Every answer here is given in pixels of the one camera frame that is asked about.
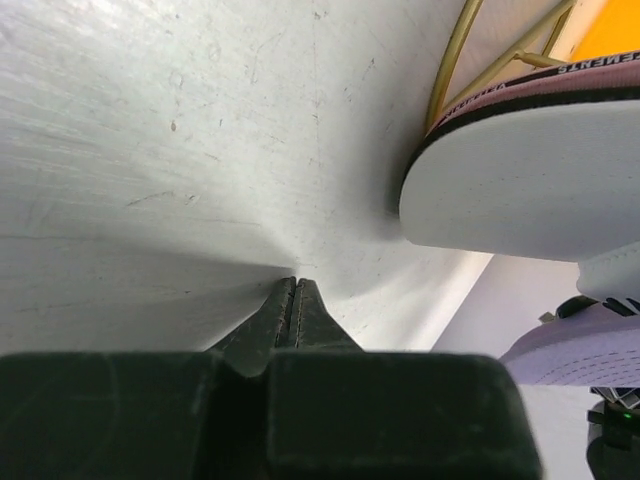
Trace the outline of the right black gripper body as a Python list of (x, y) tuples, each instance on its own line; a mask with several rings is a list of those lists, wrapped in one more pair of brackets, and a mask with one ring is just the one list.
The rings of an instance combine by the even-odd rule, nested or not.
[(586, 458), (596, 480), (639, 480), (639, 389), (591, 387)]

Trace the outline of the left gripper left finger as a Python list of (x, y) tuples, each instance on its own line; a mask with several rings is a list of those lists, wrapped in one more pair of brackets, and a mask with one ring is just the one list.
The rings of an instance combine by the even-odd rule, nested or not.
[(265, 479), (264, 372), (296, 283), (201, 352), (1, 359), (5, 479)]

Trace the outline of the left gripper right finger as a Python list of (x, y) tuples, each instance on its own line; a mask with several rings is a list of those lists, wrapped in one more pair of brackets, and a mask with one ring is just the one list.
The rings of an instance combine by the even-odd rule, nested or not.
[(366, 352), (297, 283), (286, 347), (269, 362), (273, 479), (539, 479), (518, 388), (482, 355)]

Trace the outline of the purple baseball cap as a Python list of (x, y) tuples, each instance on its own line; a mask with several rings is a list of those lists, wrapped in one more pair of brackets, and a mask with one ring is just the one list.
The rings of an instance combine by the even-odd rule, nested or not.
[(543, 324), (500, 361), (525, 385), (637, 387), (639, 302), (609, 298)]

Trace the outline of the white cap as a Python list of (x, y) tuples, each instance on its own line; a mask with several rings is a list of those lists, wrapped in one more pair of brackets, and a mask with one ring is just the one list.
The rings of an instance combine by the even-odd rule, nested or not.
[(428, 145), (399, 205), (413, 244), (576, 263), (579, 291), (639, 302), (639, 102), (551, 105)]

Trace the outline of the pink baseball cap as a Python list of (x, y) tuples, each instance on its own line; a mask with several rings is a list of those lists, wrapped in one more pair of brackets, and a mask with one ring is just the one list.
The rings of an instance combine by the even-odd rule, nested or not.
[(518, 98), (639, 85), (639, 51), (616, 53), (536, 70), (470, 95), (442, 114), (426, 137), (454, 118)]

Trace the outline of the yellow plastic tray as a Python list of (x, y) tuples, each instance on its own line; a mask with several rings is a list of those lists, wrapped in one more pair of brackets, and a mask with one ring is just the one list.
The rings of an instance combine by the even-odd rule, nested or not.
[(577, 1), (549, 56), (578, 61), (639, 49), (639, 0)]

